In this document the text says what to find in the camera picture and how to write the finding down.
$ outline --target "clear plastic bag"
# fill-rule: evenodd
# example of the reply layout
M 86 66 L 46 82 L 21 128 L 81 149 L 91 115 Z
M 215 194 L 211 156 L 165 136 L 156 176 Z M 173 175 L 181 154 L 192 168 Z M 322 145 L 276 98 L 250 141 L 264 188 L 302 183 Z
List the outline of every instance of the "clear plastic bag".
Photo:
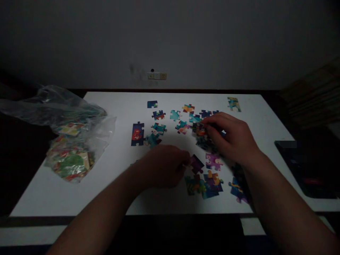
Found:
M 86 176 L 110 144 L 116 121 L 103 108 L 52 85 L 26 100 L 0 100 L 0 111 L 31 124 L 48 125 L 59 134 L 51 141 L 45 165 L 73 183 Z

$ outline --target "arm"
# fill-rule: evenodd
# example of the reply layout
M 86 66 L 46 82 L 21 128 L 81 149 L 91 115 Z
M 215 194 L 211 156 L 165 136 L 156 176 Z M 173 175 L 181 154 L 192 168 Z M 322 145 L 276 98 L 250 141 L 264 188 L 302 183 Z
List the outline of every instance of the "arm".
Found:
M 134 199 L 151 187 L 175 187 L 189 160 L 189 153 L 175 146 L 156 146 L 99 193 L 47 254 L 103 254 Z
M 243 166 L 256 213 L 285 254 L 339 254 L 336 236 L 259 150 L 244 121 L 217 113 L 202 123 L 226 131 L 223 138 L 207 126 L 220 153 Z

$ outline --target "white wall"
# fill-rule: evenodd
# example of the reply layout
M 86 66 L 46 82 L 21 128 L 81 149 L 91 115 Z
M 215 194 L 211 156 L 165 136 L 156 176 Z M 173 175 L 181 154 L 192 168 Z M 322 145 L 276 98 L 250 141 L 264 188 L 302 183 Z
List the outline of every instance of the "white wall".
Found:
M 281 89 L 339 54 L 333 5 L 2 1 L 0 68 L 67 88 Z M 168 79 L 149 83 L 151 68 Z

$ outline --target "table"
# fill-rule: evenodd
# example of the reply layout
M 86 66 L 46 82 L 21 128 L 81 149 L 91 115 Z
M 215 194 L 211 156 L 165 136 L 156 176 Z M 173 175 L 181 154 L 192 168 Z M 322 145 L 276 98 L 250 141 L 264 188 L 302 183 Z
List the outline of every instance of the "table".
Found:
M 238 98 L 242 112 L 230 111 L 228 96 Z M 169 118 L 171 110 L 182 111 L 184 104 L 195 106 L 196 114 L 201 110 L 219 110 L 246 121 L 259 148 L 273 161 L 312 210 L 340 211 L 340 199 L 312 199 L 303 194 L 274 145 L 275 140 L 293 140 L 293 137 L 260 95 L 88 92 L 84 99 L 100 105 L 108 114 L 117 116 L 111 144 L 80 184 L 65 182 L 42 164 L 10 216 L 77 215 L 103 188 L 149 150 L 147 146 L 131 146 L 132 125 L 138 121 L 145 124 L 144 136 L 151 133 L 151 126 L 155 122 L 167 125 L 168 131 L 162 137 L 162 144 L 173 144 L 188 150 L 205 162 L 205 151 L 195 145 L 195 138 L 190 132 L 186 135 L 178 134 L 175 130 L 177 123 Z M 147 101 L 153 100 L 158 101 L 156 110 L 166 113 L 165 119 L 155 121 L 151 117 L 154 109 L 147 108 Z M 189 114 L 183 113 L 181 119 L 188 121 Z M 188 196 L 183 180 L 175 189 L 151 189 L 143 192 L 132 203 L 127 215 L 252 213 L 248 204 L 237 203 L 236 197 L 230 194 L 230 168 L 224 165 L 218 174 L 224 180 L 224 192 L 220 192 L 219 196 L 206 200 L 199 194 Z M 193 174 L 188 169 L 185 175 Z

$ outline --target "electrical outlet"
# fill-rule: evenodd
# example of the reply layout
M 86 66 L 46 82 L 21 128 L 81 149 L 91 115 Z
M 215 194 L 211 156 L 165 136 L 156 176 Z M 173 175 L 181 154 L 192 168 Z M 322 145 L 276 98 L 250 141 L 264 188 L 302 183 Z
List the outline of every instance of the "electrical outlet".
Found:
M 166 73 L 160 73 L 160 79 L 166 80 Z
M 148 73 L 148 79 L 154 79 L 153 73 Z
M 155 80 L 160 80 L 160 73 L 153 73 L 153 77 Z

